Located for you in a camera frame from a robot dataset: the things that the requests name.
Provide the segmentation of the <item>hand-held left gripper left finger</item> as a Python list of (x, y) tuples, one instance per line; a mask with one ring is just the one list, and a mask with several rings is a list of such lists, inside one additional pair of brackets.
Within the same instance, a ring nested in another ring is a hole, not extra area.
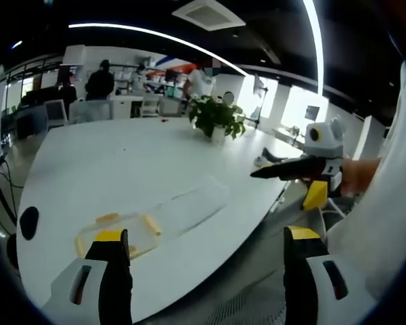
[(132, 324), (128, 231), (103, 230), (51, 283), (41, 308), (52, 324)]

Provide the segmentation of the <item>person's right hand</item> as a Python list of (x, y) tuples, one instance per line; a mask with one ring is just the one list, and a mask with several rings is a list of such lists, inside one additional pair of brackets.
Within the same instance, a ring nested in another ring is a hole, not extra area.
[(381, 160), (381, 158), (371, 160), (344, 159), (342, 161), (341, 194), (350, 196), (365, 193)]

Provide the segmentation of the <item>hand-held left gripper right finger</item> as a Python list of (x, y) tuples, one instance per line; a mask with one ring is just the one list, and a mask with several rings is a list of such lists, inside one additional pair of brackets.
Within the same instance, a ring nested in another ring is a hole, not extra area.
[(365, 276), (305, 227), (284, 228), (284, 288), (286, 324), (361, 324), (376, 306)]

